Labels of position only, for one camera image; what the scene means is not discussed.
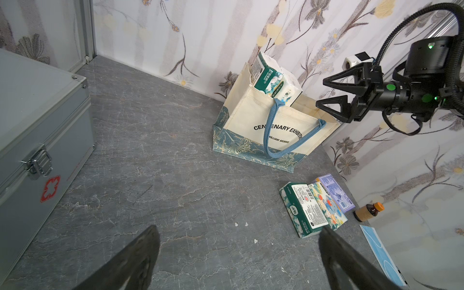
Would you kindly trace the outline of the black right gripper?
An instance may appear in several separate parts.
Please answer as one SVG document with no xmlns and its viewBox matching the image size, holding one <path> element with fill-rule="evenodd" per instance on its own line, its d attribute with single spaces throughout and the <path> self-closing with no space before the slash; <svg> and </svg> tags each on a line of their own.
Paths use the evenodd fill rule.
<svg viewBox="0 0 464 290">
<path fill-rule="evenodd" d="M 369 111 L 385 112 L 386 115 L 407 112 L 410 86 L 407 78 L 399 75 L 405 67 L 406 62 L 400 63 L 393 70 L 393 80 L 389 82 L 383 81 L 381 67 L 371 62 L 329 76 L 323 79 L 324 86 L 356 96 L 351 103 L 347 95 L 318 100 L 316 107 L 342 123 L 360 122 Z"/>
</svg>

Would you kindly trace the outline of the green white tissue pack front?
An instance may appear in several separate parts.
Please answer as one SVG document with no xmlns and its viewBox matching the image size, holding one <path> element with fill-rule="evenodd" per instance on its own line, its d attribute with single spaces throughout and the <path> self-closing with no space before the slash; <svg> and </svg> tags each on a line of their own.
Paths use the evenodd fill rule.
<svg viewBox="0 0 464 290">
<path fill-rule="evenodd" d="M 307 184 L 288 182 L 280 189 L 280 196 L 300 238 L 319 234 L 329 225 Z"/>
</svg>

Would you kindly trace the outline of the green white tissue pack back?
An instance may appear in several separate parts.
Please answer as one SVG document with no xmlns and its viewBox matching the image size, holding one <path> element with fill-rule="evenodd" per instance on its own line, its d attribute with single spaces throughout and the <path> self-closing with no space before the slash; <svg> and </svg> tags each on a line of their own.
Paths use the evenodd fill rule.
<svg viewBox="0 0 464 290">
<path fill-rule="evenodd" d="M 303 92 L 292 72 L 261 52 L 250 67 L 250 74 L 252 86 L 286 106 L 291 106 Z"/>
</svg>

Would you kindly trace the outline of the green white tissue pack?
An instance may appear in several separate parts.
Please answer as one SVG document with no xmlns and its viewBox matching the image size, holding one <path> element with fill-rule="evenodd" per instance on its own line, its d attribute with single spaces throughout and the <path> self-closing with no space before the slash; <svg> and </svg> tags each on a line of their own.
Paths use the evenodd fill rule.
<svg viewBox="0 0 464 290">
<path fill-rule="evenodd" d="M 280 196 L 300 238 L 319 234 L 329 225 L 307 184 L 288 182 L 280 189 Z"/>
<path fill-rule="evenodd" d="M 291 106 L 303 92 L 292 72 L 261 52 L 250 67 L 250 74 L 252 86 L 286 106 Z"/>
</svg>

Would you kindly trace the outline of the cream canvas tote bag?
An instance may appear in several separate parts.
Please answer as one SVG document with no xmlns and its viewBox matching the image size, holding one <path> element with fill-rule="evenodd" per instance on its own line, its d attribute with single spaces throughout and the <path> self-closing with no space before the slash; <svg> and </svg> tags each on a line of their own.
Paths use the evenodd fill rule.
<svg viewBox="0 0 464 290">
<path fill-rule="evenodd" d="M 315 100 L 286 106 L 251 84 L 245 64 L 213 125 L 212 150 L 292 173 L 338 127 Z"/>
</svg>

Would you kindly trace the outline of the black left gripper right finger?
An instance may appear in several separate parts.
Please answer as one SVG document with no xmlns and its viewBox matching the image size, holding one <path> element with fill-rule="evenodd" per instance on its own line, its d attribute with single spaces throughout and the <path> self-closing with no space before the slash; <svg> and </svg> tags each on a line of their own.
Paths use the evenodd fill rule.
<svg viewBox="0 0 464 290">
<path fill-rule="evenodd" d="M 319 234 L 319 250 L 332 290 L 400 289 L 328 226 Z"/>
</svg>

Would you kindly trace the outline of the cartoon elephant tissue pack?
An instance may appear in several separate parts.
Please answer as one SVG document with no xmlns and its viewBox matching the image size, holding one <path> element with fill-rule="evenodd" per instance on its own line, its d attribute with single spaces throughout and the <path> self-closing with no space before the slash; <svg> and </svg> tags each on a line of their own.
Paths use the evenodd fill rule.
<svg viewBox="0 0 464 290">
<path fill-rule="evenodd" d="M 315 182 L 308 186 L 316 202 L 322 209 L 327 219 L 328 226 L 333 230 L 337 230 L 348 221 L 346 215 L 341 211 L 330 194 L 327 193 L 321 182 Z"/>
</svg>

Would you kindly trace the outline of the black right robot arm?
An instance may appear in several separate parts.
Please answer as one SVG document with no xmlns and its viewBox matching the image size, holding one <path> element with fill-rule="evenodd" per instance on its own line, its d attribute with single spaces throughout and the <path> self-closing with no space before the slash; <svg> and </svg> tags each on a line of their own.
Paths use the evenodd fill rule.
<svg viewBox="0 0 464 290">
<path fill-rule="evenodd" d="M 410 47 L 407 60 L 385 82 L 381 61 L 400 31 L 414 20 L 431 12 L 447 11 L 456 18 L 458 33 L 422 39 Z M 420 133 L 438 109 L 451 111 L 459 118 L 464 116 L 464 83 L 459 74 L 464 58 L 464 9 L 455 3 L 438 3 L 424 7 L 405 18 L 388 36 L 377 57 L 358 53 L 346 58 L 343 72 L 323 80 L 326 87 L 353 94 L 318 100 L 316 107 L 343 123 L 360 122 L 369 111 L 382 113 L 385 124 L 401 132 L 388 119 L 393 113 L 408 113 L 418 124 L 409 134 Z"/>
</svg>

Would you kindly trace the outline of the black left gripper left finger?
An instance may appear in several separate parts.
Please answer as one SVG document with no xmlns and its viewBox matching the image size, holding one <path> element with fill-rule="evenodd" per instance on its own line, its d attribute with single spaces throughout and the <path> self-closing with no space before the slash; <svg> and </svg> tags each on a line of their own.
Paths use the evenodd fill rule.
<svg viewBox="0 0 464 290">
<path fill-rule="evenodd" d="M 76 290 L 146 290 L 160 252 L 160 234 L 150 225 Z"/>
</svg>

